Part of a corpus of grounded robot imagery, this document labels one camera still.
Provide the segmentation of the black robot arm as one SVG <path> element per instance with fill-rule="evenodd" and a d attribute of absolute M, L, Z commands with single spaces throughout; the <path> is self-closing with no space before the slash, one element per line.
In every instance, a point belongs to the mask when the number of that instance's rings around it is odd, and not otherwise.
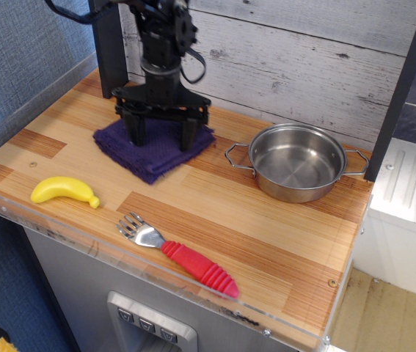
<path fill-rule="evenodd" d="M 166 120 L 181 124 L 180 148 L 187 151 L 198 129 L 208 122 L 209 99 L 184 87 L 182 58 L 205 60 L 192 49 L 197 27 L 192 23 L 187 1 L 127 1 L 142 41 L 140 66 L 145 82 L 115 88 L 116 112 L 124 120 L 131 141 L 145 142 L 145 121 Z"/>

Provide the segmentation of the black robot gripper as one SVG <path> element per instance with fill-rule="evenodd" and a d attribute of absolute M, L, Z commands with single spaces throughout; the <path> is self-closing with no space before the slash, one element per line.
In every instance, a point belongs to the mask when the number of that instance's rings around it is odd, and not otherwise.
<path fill-rule="evenodd" d="M 112 90 L 116 112 L 122 117 L 128 137 L 136 146 L 145 143 L 145 119 L 181 122 L 182 151 L 190 150 L 198 130 L 208 123 L 209 99 L 185 88 L 181 67 L 172 70 L 145 69 L 145 82 Z"/>

